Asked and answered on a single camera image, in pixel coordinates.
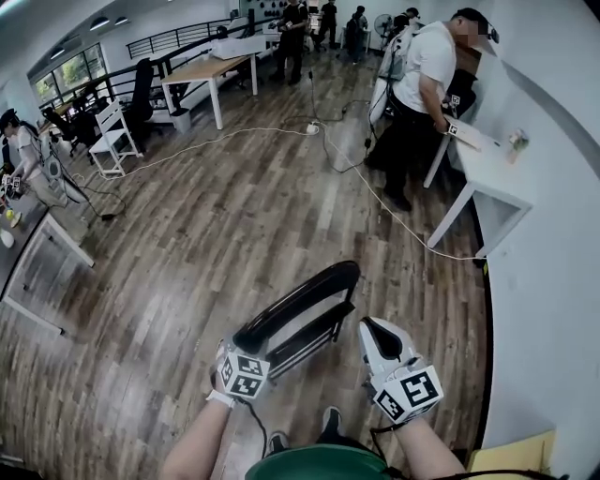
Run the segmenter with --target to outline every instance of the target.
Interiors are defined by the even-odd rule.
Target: standing fan
[[[394,30],[394,19],[391,15],[380,15],[375,19],[373,28],[375,28],[375,31],[382,38],[382,46],[380,50],[383,50],[383,47],[385,47],[385,42],[390,38],[390,34]]]

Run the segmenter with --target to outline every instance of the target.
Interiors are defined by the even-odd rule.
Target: wooden floor
[[[352,99],[369,99],[375,59],[353,67],[331,53],[308,56],[319,115],[335,118]],[[266,78],[271,66],[262,68]],[[280,128],[309,114],[308,75],[296,87],[237,87],[220,94],[226,129]],[[368,106],[354,103],[332,140],[352,161],[364,155]],[[210,102],[194,112],[186,135],[153,137],[149,165],[182,148],[220,136]],[[287,122],[305,131],[306,122]],[[343,160],[331,153],[339,168]],[[289,432],[292,445],[316,439],[323,410],[338,405],[350,435],[371,445],[368,429],[386,425],[361,383],[357,321],[372,315],[408,330],[435,365],[445,391],[429,420],[454,448],[473,447],[486,368],[486,312],[481,273],[423,249],[391,219],[354,172],[332,172],[322,138],[251,131],[192,149],[123,180],[104,182],[85,157],[71,164],[85,184],[121,195],[124,216],[92,222],[85,267],[64,246],[42,242],[15,292],[67,330],[55,337],[0,307],[0,434],[6,453],[24,458],[46,479],[156,478],[176,439],[209,390],[205,371],[219,338],[325,266],[355,260],[362,276],[338,344],[290,371],[256,403],[268,431]],[[381,173],[361,167],[378,192]],[[409,182],[411,214],[398,213],[427,238],[461,188],[445,175],[431,190]],[[102,213],[120,208],[93,195]],[[462,214],[440,249],[469,256],[473,222]],[[402,465],[389,435],[388,459]],[[240,407],[222,444],[215,478],[243,478],[257,461],[261,432]]]

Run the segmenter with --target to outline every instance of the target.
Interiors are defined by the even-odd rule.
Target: white chair
[[[123,159],[129,155],[135,155],[136,157],[143,157],[143,155],[138,151],[138,147],[135,145],[135,142],[131,138],[131,134],[129,133],[128,126],[125,123],[125,118],[123,117],[123,111],[121,110],[121,106],[118,101],[114,101],[107,108],[105,108],[102,112],[96,115],[97,125],[100,127],[101,137],[92,148],[90,148],[90,154],[92,158],[96,162],[96,165],[103,175],[111,175],[111,174],[120,174],[121,176],[125,176],[125,171],[121,166],[121,162]],[[116,130],[110,130],[114,124],[117,122],[121,122],[123,128],[119,128]],[[114,144],[123,136],[127,135],[129,143],[133,150],[128,152],[117,152],[114,149]],[[111,170],[104,170],[100,162],[98,161],[97,154],[109,152],[111,154],[112,159],[114,160],[114,168]]]

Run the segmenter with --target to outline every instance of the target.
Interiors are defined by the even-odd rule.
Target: wristband
[[[235,400],[225,394],[218,392],[217,390],[213,390],[208,397],[206,397],[206,401],[208,400],[217,400],[221,403],[227,405],[230,409],[235,405]]]

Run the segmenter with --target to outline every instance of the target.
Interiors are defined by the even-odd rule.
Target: green shirt
[[[267,457],[248,471],[246,480],[387,480],[386,468],[367,450],[322,443]]]

